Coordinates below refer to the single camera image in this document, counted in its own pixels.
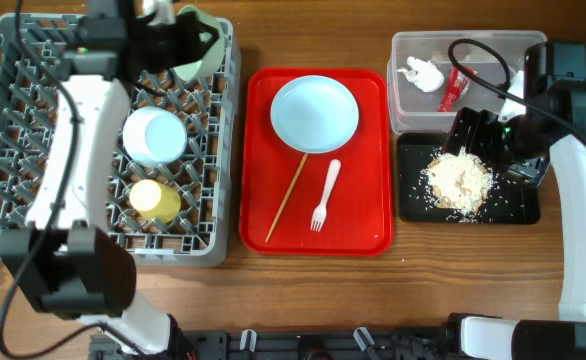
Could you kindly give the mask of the pale green bowl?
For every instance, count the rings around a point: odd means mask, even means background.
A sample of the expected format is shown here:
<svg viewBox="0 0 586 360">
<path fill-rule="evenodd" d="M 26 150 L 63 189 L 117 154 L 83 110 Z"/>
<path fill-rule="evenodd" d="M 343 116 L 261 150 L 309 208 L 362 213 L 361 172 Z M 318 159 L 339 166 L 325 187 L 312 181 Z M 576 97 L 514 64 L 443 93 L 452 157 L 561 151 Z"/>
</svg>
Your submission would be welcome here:
<svg viewBox="0 0 586 360">
<path fill-rule="evenodd" d="M 184 81 L 215 73 L 221 66 L 226 47 L 222 26 L 215 17 L 193 5 L 187 5 L 178 12 L 177 20 L 191 19 L 195 21 L 195 25 L 188 35 L 196 40 L 196 47 L 190 46 L 187 54 L 198 54 L 200 58 L 173 68 L 176 75 Z"/>
</svg>

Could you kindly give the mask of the red snack wrapper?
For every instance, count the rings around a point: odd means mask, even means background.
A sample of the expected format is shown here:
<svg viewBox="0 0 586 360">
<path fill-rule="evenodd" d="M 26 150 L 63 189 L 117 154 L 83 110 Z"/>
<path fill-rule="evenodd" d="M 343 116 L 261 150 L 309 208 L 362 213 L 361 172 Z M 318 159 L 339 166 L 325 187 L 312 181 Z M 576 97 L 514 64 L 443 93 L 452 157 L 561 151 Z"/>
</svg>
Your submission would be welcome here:
<svg viewBox="0 0 586 360">
<path fill-rule="evenodd" d="M 468 90 L 470 82 L 471 79 L 467 75 L 461 72 L 457 67 L 452 66 L 448 73 L 445 93 L 437 111 L 451 112 L 454 104 Z"/>
</svg>

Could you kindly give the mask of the white tissue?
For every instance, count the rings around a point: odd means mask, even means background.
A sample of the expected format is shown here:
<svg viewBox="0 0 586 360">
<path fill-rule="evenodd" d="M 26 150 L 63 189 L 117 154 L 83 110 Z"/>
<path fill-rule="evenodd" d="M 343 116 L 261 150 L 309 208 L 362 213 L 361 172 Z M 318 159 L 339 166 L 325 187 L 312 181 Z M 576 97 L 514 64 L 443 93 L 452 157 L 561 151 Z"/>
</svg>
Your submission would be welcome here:
<svg viewBox="0 0 586 360">
<path fill-rule="evenodd" d="M 397 72 L 403 74 L 410 83 L 422 92 L 431 93 L 443 85 L 443 73 L 430 61 L 409 56 L 406 64 L 406 67 L 399 68 Z"/>
</svg>

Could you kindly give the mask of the pale blue bowl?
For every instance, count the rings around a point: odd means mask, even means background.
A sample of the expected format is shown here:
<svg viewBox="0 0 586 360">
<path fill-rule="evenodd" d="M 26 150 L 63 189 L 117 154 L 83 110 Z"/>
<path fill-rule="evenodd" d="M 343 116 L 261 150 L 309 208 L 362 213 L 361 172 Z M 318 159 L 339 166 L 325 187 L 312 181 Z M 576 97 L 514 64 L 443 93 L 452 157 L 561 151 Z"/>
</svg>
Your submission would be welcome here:
<svg viewBox="0 0 586 360">
<path fill-rule="evenodd" d="M 131 113 L 124 123 L 122 138 L 129 157 L 149 168 L 177 160 L 188 142 L 186 127 L 180 118 L 151 106 Z"/>
</svg>

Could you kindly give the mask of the white round plate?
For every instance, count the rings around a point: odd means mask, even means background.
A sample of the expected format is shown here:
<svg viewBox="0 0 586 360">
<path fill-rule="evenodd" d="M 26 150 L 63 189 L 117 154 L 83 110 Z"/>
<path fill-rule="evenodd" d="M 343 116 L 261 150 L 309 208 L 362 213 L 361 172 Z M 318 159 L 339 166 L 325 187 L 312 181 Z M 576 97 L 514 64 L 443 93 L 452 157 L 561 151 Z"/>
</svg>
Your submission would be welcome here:
<svg viewBox="0 0 586 360">
<path fill-rule="evenodd" d="M 308 154 L 339 149 L 355 134 L 359 107 L 341 82 L 307 75 L 287 82 L 274 96 L 270 120 L 289 147 Z"/>
</svg>

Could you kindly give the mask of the yellow plastic cup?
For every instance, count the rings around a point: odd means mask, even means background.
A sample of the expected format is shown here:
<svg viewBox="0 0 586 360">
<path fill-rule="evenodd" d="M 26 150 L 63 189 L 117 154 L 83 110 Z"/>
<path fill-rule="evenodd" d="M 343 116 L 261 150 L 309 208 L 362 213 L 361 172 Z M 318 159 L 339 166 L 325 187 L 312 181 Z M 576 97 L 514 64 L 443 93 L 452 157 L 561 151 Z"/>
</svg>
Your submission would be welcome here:
<svg viewBox="0 0 586 360">
<path fill-rule="evenodd" d="M 154 180 L 145 179 L 133 185 L 129 192 L 132 207 L 147 220 L 172 222 L 181 210 L 178 192 Z"/>
</svg>

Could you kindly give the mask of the wooden chopstick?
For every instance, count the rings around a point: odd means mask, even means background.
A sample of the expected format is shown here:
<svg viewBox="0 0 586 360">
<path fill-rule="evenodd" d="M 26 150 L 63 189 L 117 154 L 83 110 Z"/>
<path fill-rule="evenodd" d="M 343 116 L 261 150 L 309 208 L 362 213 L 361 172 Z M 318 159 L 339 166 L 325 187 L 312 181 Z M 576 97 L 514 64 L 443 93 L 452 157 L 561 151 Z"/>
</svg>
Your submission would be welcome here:
<svg viewBox="0 0 586 360">
<path fill-rule="evenodd" d="M 295 187 L 295 185 L 297 183 L 297 180 L 298 180 L 298 178 L 299 178 L 299 176 L 300 176 L 300 174 L 301 174 L 301 172 L 302 172 L 302 170 L 304 168 L 304 165 L 305 165 L 305 163 L 307 161 L 308 155 L 309 155 L 308 153 L 304 153 L 303 156 L 302 156 L 302 158 L 301 158 L 301 160 L 300 160 L 300 162 L 299 162 L 299 165 L 297 167 L 297 170 L 296 170 L 296 172 L 295 172 L 295 174 L 294 174 L 294 176 L 293 176 L 293 178 L 292 178 L 292 180 L 291 180 L 291 182 L 290 182 L 290 184 L 289 184 L 289 186 L 287 188 L 287 191 L 286 191 L 286 193 L 285 193 L 285 195 L 284 195 L 284 197 L 283 197 L 283 199 L 282 199 L 282 201 L 280 203 L 280 206 L 278 208 L 278 211 L 277 211 L 277 213 L 276 213 L 276 215 L 275 215 L 275 217 L 274 217 L 274 219 L 272 221 L 272 224 L 271 224 L 271 226 L 269 228 L 268 234 L 267 234 L 267 236 L 265 238 L 265 243 L 268 243 L 269 240 L 272 237 L 272 234 L 273 234 L 273 232 L 274 232 L 274 230 L 275 230 L 275 228 L 276 228 L 276 226 L 277 226 L 277 224 L 279 222 L 279 219 L 280 219 L 280 217 L 281 217 L 281 215 L 282 215 L 282 213 L 283 213 L 283 211 L 284 211 L 284 209 L 285 209 L 285 207 L 287 205 L 287 202 L 289 200 L 289 197 L 291 196 L 291 193 L 292 193 L 292 191 L 293 191 L 293 189 L 294 189 L 294 187 Z"/>
</svg>

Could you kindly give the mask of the white plastic fork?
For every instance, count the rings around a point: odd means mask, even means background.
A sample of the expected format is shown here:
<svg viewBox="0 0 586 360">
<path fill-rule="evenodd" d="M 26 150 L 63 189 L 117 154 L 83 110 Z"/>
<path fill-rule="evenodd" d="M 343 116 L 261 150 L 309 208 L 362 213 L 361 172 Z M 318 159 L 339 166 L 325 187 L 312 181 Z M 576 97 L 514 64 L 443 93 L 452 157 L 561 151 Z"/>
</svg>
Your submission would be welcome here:
<svg viewBox="0 0 586 360">
<path fill-rule="evenodd" d="M 314 232 L 320 232 L 325 223 L 328 201 L 339 176 L 340 169 L 341 162 L 338 159 L 333 159 L 329 164 L 320 203 L 312 214 L 311 230 Z"/>
</svg>

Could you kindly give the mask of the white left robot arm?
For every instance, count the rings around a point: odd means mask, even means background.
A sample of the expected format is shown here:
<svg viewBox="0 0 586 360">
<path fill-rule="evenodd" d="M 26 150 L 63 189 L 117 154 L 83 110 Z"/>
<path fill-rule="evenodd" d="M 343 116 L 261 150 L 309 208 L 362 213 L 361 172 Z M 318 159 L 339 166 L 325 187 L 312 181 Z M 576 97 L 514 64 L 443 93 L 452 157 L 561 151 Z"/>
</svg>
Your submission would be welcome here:
<svg viewBox="0 0 586 360">
<path fill-rule="evenodd" d="M 225 48 L 219 21 L 169 1 L 90 1 L 50 71 L 57 119 L 44 176 L 21 229 L 0 234 L 0 258 L 39 313 L 97 328 L 138 359 L 193 359 L 175 318 L 136 288 L 133 257 L 108 234 L 108 179 L 130 93 L 142 72 L 208 73 Z"/>
</svg>

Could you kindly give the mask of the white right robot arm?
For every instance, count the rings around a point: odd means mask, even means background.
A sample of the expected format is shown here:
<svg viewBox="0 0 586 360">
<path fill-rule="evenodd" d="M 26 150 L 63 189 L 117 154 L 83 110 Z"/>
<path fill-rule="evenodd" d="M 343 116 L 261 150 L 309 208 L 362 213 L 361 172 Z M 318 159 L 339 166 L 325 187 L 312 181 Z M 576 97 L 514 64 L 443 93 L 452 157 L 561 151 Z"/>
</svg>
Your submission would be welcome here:
<svg viewBox="0 0 586 360">
<path fill-rule="evenodd" d="M 560 192 L 564 275 L 556 321 L 506 320 L 452 314 L 447 351 L 477 359 L 586 359 L 586 50 L 580 42 L 547 41 L 524 54 L 522 96 L 462 66 L 453 67 L 498 96 L 525 106 L 507 122 L 487 111 L 461 109 L 443 147 L 478 156 L 509 171 L 545 157 Z"/>
</svg>

